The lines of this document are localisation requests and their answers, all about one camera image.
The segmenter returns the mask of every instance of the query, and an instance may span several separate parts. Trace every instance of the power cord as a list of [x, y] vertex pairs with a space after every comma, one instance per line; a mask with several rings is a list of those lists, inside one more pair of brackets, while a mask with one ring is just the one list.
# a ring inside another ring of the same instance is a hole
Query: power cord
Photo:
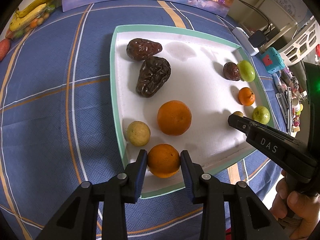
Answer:
[[262, 18], [265, 19], [265, 21], [268, 23], [267, 27], [265, 27], [262, 32], [265, 35], [268, 35], [271, 32], [271, 24], [270, 24], [270, 20], [268, 19], [268, 17], [262, 12], [260, 11], [258, 8], [255, 8], [253, 5], [243, 1], [243, 0], [238, 0], [239, 2], [243, 3], [244, 5], [248, 6], [249, 8], [255, 10], [258, 14], [260, 14], [262, 16]]

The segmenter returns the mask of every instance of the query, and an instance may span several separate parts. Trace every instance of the white power adapter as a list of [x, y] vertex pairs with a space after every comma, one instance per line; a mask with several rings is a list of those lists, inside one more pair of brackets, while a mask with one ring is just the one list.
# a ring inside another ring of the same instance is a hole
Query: white power adapter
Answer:
[[259, 53], [259, 50], [251, 45], [251, 43], [248, 40], [249, 36], [245, 33], [243, 29], [236, 27], [233, 29], [232, 33], [237, 37], [242, 47], [244, 47], [251, 56], [254, 56], [257, 53]]

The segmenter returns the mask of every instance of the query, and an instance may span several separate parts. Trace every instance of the table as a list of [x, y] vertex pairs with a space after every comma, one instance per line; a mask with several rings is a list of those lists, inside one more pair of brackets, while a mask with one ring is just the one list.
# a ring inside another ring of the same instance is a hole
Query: table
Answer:
[[[65, 13], [58, 8], [14, 43], [0, 63], [0, 210], [19, 239], [35, 239], [81, 181], [100, 183], [123, 171], [112, 116], [109, 49], [114, 28], [124, 24], [177, 26], [238, 43], [230, 31], [237, 23], [230, 17], [157, 0], [107, 1]], [[251, 59], [275, 126], [284, 130], [273, 80], [258, 57]], [[258, 151], [233, 167], [261, 199], [281, 170]], [[230, 170], [216, 174], [223, 182], [231, 176]], [[202, 205], [192, 205], [184, 189], [125, 207], [130, 238], [198, 239]]]

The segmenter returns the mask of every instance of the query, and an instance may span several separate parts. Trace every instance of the red sweet potato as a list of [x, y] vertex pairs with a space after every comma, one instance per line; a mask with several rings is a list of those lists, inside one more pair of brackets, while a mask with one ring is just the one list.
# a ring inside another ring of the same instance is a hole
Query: red sweet potato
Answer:
[[4, 59], [10, 49], [10, 40], [3, 39], [0, 41], [0, 62]]

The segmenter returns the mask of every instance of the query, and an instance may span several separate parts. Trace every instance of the bunch of bananas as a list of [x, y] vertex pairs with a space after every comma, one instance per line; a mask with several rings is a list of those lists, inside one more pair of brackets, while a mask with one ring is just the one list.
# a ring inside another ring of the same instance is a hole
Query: bunch of bananas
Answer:
[[38, 15], [43, 13], [47, 8], [47, 3], [51, 0], [34, 0], [24, 10], [19, 11], [19, 8], [13, 14], [9, 29], [14, 32], [20, 30], [30, 24], [30, 22]]

